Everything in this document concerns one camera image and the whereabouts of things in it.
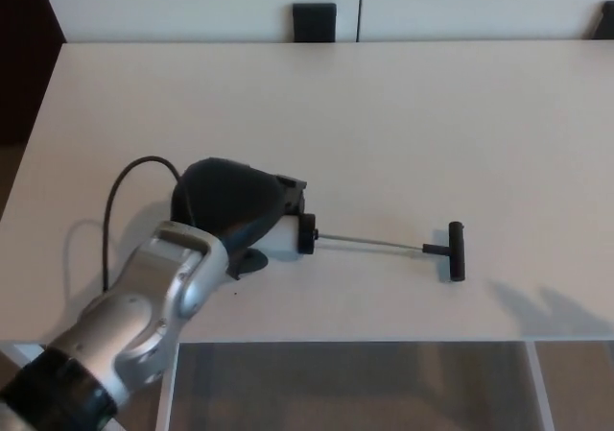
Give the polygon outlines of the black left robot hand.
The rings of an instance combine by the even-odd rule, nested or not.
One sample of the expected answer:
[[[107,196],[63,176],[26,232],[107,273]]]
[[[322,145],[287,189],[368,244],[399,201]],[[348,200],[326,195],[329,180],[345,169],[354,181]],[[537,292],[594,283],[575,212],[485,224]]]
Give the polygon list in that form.
[[[267,267],[268,251],[312,254],[319,238],[316,216],[305,212],[307,183],[230,159],[191,164],[171,199],[170,219],[216,236],[229,259],[227,274]]]

